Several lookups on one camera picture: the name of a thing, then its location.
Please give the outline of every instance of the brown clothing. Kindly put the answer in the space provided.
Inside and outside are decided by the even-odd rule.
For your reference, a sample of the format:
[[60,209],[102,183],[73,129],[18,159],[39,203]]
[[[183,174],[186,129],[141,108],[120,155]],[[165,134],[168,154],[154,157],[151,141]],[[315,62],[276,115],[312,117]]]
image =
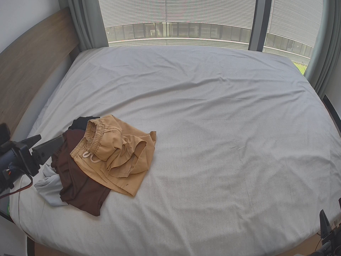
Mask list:
[[108,115],[88,121],[71,152],[87,176],[122,194],[135,196],[150,167],[156,132],[144,133]]
[[52,156],[51,167],[60,176],[63,188],[62,201],[86,211],[94,216],[100,215],[100,208],[110,189],[89,178],[71,158],[71,151],[84,136],[83,130],[67,130],[62,147]]

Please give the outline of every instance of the gray curtain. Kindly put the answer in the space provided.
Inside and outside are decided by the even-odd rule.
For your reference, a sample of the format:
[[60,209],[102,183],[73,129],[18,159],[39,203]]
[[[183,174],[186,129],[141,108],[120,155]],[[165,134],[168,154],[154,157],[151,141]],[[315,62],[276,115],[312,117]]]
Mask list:
[[70,8],[80,51],[109,46],[98,0],[58,1],[61,9]]
[[323,0],[320,30],[305,77],[322,99],[341,49],[341,0]]

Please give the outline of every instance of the wall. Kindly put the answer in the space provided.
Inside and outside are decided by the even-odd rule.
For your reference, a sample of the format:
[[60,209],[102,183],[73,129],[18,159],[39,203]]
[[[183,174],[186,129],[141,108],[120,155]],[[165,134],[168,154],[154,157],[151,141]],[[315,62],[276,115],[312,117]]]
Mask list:
[[[0,0],[0,9],[1,53],[20,35],[60,8],[58,0]],[[0,255],[4,253],[26,255],[26,235],[15,224],[0,217]]]
[[341,53],[334,74],[328,81],[325,94],[341,118]]

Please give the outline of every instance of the fitted sheet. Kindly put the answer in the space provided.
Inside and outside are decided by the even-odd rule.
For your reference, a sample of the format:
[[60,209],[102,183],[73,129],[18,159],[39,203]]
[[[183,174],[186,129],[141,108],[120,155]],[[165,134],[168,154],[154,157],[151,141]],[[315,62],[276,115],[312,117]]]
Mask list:
[[330,220],[340,213],[341,139],[288,58],[204,46],[87,50],[30,135],[44,142],[79,116],[106,114],[156,130],[139,191],[111,191],[99,217],[52,207],[34,187],[14,194],[11,217],[35,241],[70,255],[275,255],[316,233],[321,209]]

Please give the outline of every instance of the clothing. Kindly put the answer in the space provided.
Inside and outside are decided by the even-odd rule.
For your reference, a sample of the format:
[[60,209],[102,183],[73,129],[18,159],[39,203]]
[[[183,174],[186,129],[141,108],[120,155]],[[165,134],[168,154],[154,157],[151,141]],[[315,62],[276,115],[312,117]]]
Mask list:
[[44,179],[35,183],[34,187],[37,192],[51,205],[63,206],[67,205],[60,199],[60,191],[63,188],[60,177],[55,171],[47,164],[43,168]]
[[52,156],[51,166],[60,175],[63,188],[60,191],[62,201],[86,211],[94,216],[100,215],[100,208],[108,196],[110,189],[89,178],[77,166],[70,152],[84,136],[83,130],[67,130],[64,134],[64,144]]
[[96,118],[100,118],[100,117],[79,117],[77,119],[74,119],[69,129],[72,129],[72,130],[79,129],[79,130],[85,131],[88,121],[91,119],[96,119]]
[[71,157],[87,176],[122,194],[135,196],[150,167],[156,132],[144,133],[108,115],[88,122]]

